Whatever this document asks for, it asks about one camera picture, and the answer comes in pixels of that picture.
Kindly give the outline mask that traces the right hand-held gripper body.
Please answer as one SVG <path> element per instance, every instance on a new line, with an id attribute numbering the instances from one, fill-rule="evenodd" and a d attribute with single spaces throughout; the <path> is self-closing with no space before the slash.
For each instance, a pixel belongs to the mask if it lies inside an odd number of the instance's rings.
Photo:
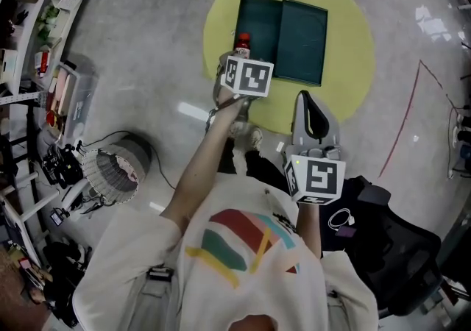
<path id="1" fill-rule="evenodd" d="M 346 172 L 340 146 L 288 145 L 283 155 L 286 192 L 293 202 L 328 205 L 340 199 Z"/>

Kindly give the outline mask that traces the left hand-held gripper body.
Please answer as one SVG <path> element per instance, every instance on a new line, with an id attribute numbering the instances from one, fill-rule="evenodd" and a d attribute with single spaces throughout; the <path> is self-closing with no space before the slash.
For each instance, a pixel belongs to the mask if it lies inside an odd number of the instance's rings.
<path id="1" fill-rule="evenodd" d="M 273 70 L 273 63 L 229 56 L 219 83 L 234 94 L 266 98 Z"/>

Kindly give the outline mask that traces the red-capped dark red bottle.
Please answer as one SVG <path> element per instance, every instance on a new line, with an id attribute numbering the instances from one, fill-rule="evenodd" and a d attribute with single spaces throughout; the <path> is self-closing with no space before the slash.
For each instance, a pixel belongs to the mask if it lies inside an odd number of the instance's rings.
<path id="1" fill-rule="evenodd" d="M 238 35 L 238 39 L 235 42 L 235 56 L 249 59 L 250 57 L 250 33 L 242 32 Z"/>

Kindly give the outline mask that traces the dark green box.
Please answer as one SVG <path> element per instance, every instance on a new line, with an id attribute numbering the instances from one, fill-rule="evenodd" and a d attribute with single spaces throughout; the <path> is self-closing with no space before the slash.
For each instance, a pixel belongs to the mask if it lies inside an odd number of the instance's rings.
<path id="1" fill-rule="evenodd" d="M 328 11 L 295 0 L 240 0 L 235 35 L 250 36 L 249 58 L 274 65 L 273 76 L 322 84 Z"/>

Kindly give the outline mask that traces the person's right forearm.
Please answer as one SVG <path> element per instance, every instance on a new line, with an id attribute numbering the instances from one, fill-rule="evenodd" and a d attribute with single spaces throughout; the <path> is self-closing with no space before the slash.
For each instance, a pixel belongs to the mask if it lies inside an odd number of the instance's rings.
<path id="1" fill-rule="evenodd" d="M 317 204 L 299 203 L 297 233 L 305 245 L 318 258 L 322 258 L 319 206 Z"/>

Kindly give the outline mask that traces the person's left forearm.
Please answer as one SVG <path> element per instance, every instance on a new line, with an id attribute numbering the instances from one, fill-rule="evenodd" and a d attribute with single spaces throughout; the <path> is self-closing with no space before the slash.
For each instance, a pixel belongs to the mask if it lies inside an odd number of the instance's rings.
<path id="1" fill-rule="evenodd" d="M 184 232 L 191 217 L 211 192 L 230 125 L 238 116 L 243 99 L 217 111 L 213 123 L 185 168 L 169 205 L 161 216 L 173 221 Z"/>

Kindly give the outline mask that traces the red and white packet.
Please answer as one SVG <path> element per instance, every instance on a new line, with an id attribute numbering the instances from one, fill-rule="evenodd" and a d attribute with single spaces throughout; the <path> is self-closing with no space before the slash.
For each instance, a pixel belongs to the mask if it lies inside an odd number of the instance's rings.
<path id="1" fill-rule="evenodd" d="M 51 57 L 50 51 L 38 51 L 34 55 L 34 69 L 37 78 L 43 78 L 48 71 L 49 61 Z"/>

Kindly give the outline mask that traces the white cardboard box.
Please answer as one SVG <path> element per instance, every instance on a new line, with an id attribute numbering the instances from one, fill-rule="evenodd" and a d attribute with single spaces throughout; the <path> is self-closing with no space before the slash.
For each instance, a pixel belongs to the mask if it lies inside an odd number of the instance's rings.
<path id="1" fill-rule="evenodd" d="M 18 52 L 12 49 L 0 49 L 0 84 L 13 80 Z"/>

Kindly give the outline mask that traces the person's right shoe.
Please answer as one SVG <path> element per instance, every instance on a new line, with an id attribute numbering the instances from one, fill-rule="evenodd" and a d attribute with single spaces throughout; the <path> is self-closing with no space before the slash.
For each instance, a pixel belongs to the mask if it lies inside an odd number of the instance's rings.
<path id="1" fill-rule="evenodd" d="M 248 151 L 259 151 L 263 140 L 263 133 L 260 128 L 253 127 L 249 133 Z"/>

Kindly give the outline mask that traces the person's shoe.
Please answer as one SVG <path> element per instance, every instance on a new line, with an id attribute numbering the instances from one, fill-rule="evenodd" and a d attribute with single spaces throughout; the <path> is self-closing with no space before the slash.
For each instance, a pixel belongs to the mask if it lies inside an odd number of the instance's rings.
<path id="1" fill-rule="evenodd" d="M 253 127 L 249 133 L 248 151 L 259 151 L 263 140 L 263 133 L 260 128 Z"/>
<path id="2" fill-rule="evenodd" d="M 230 125 L 229 138 L 236 140 L 241 136 L 244 136 L 249 131 L 250 124 L 243 121 L 234 121 Z"/>

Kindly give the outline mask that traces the person's black trousers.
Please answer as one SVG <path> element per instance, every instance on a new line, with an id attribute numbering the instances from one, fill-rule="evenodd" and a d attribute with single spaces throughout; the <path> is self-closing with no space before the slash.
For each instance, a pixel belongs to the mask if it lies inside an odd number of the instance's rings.
<path id="1" fill-rule="evenodd" d="M 236 174 L 236 167 L 233 162 L 233 150 L 235 140 L 228 138 L 224 145 L 222 157 L 219 162 L 218 172 L 223 174 Z M 245 161 L 247 165 L 246 175 L 253 177 L 260 182 L 271 185 L 285 193 L 289 193 L 288 183 L 285 175 L 267 158 L 262 157 L 256 148 L 249 148 L 245 152 Z"/>

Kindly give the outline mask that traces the person's left shoe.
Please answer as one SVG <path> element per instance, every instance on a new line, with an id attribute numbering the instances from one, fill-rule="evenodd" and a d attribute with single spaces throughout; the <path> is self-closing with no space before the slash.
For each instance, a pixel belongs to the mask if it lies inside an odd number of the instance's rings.
<path id="1" fill-rule="evenodd" d="M 230 125 L 229 138 L 236 140 L 241 136 L 244 136 L 249 131 L 250 124 L 243 121 L 234 121 Z"/>

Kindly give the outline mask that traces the black office chair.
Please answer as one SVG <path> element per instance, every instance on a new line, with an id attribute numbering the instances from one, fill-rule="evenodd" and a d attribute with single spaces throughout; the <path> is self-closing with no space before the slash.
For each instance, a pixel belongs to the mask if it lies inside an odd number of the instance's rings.
<path id="1" fill-rule="evenodd" d="M 322 248 L 346 252 L 356 274 L 375 295 L 381 318 L 407 316 L 439 289 L 440 238 L 389 207 L 390 192 L 364 177 L 346 179 L 340 199 L 320 211 Z M 341 226 L 356 228 L 339 238 Z"/>

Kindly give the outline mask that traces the woven laundry basket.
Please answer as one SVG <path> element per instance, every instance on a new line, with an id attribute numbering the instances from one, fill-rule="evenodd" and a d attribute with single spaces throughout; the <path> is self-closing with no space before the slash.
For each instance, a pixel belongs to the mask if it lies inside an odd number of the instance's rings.
<path id="1" fill-rule="evenodd" d="M 119 163 L 128 162 L 135 170 L 138 182 L 130 181 Z M 92 149 L 82 158 L 82 172 L 107 206 L 123 204 L 138 192 L 152 163 L 152 147 L 135 134 L 101 148 Z"/>

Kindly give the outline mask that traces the person's white printed t-shirt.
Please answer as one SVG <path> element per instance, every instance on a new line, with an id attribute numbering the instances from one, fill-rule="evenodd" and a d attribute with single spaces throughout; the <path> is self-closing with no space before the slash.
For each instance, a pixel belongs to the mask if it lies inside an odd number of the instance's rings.
<path id="1" fill-rule="evenodd" d="M 378 306 L 344 252 L 318 259 L 295 230 L 290 196 L 220 174 L 181 232 L 121 206 L 73 296 L 85 331 L 228 331 L 268 316 L 275 331 L 378 331 Z M 174 270 L 149 280 L 151 267 Z"/>

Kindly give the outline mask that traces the pink cloth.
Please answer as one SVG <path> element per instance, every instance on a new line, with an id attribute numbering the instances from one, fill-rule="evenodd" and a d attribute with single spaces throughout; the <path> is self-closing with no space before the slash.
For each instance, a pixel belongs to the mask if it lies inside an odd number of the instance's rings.
<path id="1" fill-rule="evenodd" d="M 130 181 L 138 182 L 137 174 L 136 174 L 135 170 L 133 169 L 133 167 L 128 162 L 121 162 L 118 165 L 119 165 L 120 169 L 124 170 L 127 178 Z"/>

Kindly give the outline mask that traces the clear plastic bin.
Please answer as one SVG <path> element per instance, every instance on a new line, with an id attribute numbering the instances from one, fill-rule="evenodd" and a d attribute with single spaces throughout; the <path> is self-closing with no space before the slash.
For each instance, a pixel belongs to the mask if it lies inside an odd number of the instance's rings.
<path id="1" fill-rule="evenodd" d="M 64 117 L 65 123 L 62 130 L 51 128 L 47 123 L 46 126 L 56 139 L 65 141 L 78 138 L 84 132 L 97 78 L 89 69 L 79 71 L 75 64 L 69 61 L 60 62 L 52 72 L 46 99 L 46 113 L 49 110 L 55 111 L 54 94 L 60 67 L 64 67 L 71 75 L 63 112 L 60 114 Z"/>

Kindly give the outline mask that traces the pink book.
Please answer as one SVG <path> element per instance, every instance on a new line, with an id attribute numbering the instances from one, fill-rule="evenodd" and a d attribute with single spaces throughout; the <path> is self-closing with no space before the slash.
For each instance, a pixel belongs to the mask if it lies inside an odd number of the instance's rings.
<path id="1" fill-rule="evenodd" d="M 67 88 L 70 82 L 71 75 L 70 73 L 64 69 L 64 67 L 60 67 L 58 75 L 57 75 L 57 83 L 55 88 L 55 108 L 54 110 L 61 114 L 63 112 L 63 107 L 65 104 L 65 96 L 67 93 Z"/>

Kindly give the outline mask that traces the red round bowl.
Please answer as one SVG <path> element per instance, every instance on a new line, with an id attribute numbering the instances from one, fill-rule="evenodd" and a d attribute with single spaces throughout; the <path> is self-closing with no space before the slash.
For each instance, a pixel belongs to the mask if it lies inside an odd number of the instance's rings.
<path id="1" fill-rule="evenodd" d="M 64 127 L 64 117 L 53 110 L 49 110 L 46 114 L 46 123 L 54 129 L 62 130 Z"/>

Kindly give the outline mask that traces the green plant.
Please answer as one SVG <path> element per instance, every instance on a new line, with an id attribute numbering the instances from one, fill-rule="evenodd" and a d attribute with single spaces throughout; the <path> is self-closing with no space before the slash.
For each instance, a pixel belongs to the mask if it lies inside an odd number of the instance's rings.
<path id="1" fill-rule="evenodd" d="M 48 5 L 37 19 L 38 37 L 41 40 L 46 40 L 49 37 L 50 32 L 55 28 L 59 14 L 60 9 L 53 5 Z"/>

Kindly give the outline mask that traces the white headset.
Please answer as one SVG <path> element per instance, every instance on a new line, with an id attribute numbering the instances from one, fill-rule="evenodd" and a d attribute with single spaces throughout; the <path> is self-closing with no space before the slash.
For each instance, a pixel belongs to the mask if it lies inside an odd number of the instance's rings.
<path id="1" fill-rule="evenodd" d="M 93 189 L 86 178 L 72 185 L 62 197 L 61 209 L 72 213 L 80 209 L 84 204 L 99 199 L 99 194 Z"/>

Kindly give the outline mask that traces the black metal stand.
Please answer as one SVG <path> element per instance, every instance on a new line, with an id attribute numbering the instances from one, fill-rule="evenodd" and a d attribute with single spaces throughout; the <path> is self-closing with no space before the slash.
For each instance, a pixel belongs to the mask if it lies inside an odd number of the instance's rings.
<path id="1" fill-rule="evenodd" d="M 38 133 L 39 129 L 35 123 L 34 109 L 39 107 L 39 104 L 33 100 L 22 101 L 19 104 L 28 107 L 26 113 L 26 134 L 22 138 L 15 140 L 8 140 L 5 135 L 0 133 L 0 177 L 6 179 L 7 184 L 14 190 L 17 189 L 16 176 L 18 174 L 18 163 L 23 160 L 32 162 L 41 162 L 40 154 L 38 151 Z M 26 153 L 14 157 L 13 147 L 20 143 L 26 144 Z"/>

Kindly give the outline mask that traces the white shelf unit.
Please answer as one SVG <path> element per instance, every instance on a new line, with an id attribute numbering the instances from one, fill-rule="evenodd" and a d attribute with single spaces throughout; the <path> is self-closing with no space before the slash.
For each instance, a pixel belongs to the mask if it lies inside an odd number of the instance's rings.
<path id="1" fill-rule="evenodd" d="M 55 28 L 46 40 L 41 40 L 37 19 L 48 5 L 53 5 L 51 0 L 38 0 L 34 4 L 0 0 L 0 49 L 18 52 L 13 80 L 0 84 L 0 105 L 34 100 L 45 92 L 82 1 L 72 11 L 60 10 Z M 43 78 L 37 78 L 34 69 L 34 55 L 38 51 L 51 52 L 49 68 Z"/>

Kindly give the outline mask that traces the small screen device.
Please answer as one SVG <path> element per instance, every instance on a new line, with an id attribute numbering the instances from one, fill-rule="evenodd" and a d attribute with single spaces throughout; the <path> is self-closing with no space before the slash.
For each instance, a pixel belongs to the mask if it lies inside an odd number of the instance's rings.
<path id="1" fill-rule="evenodd" d="M 68 217 L 70 213 L 63 208 L 56 208 L 54 207 L 50 212 L 50 219 L 54 222 L 54 224 L 58 227 L 60 226 Z"/>

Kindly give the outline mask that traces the black backpack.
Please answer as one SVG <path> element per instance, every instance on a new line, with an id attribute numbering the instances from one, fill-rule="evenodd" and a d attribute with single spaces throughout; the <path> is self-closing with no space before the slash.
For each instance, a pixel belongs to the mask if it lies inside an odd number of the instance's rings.
<path id="1" fill-rule="evenodd" d="M 45 280 L 43 286 L 43 302 L 56 318 L 70 328 L 78 324 L 72 299 L 85 275 L 90 252 L 91 248 L 86 249 L 73 241 L 53 242 L 43 249 L 51 267 L 49 278 Z"/>

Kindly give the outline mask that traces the white desk frame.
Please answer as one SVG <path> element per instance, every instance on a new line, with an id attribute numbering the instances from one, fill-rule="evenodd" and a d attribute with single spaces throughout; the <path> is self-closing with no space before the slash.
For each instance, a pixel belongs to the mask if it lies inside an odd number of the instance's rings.
<path id="1" fill-rule="evenodd" d="M 15 232 L 18 232 L 21 236 L 21 246 L 26 251 L 28 257 L 35 263 L 36 266 L 41 266 L 42 263 L 40 262 L 40 258 L 38 257 L 35 249 L 36 243 L 31 240 L 29 233 L 26 230 L 26 221 L 28 221 L 32 216 L 36 216 L 37 213 L 47 204 L 56 199 L 60 195 L 60 191 L 57 188 L 54 188 L 52 193 L 50 193 L 45 198 L 38 200 L 31 208 L 23 211 L 22 213 L 18 213 L 7 200 L 7 195 L 13 192 L 16 192 L 16 189 L 11 185 L 3 190 L 0 190 L 0 203 L 5 210 L 6 219 L 10 223 L 12 229 Z"/>

